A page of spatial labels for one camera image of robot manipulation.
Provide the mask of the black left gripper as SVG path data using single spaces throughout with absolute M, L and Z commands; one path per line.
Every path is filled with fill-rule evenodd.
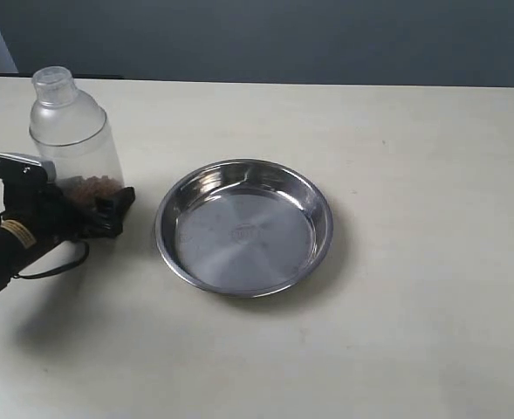
M 116 238 L 135 201 L 125 187 L 94 202 L 84 186 L 61 189 L 54 183 L 27 186 L 3 183 L 3 249 L 53 249 L 65 241 L 89 247 L 84 238 L 91 218 L 91 237 Z

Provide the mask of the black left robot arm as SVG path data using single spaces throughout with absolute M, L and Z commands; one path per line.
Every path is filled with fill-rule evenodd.
M 135 200 L 134 188 L 125 187 L 108 197 L 96 197 L 94 205 L 85 208 L 74 203 L 51 182 L 33 186 L 10 182 L 3 185 L 0 291 L 13 279 L 48 278 L 83 264 L 90 254 L 87 241 L 120 235 L 125 215 Z M 80 246 L 79 256 L 48 271 L 28 275 L 22 273 L 63 242 Z

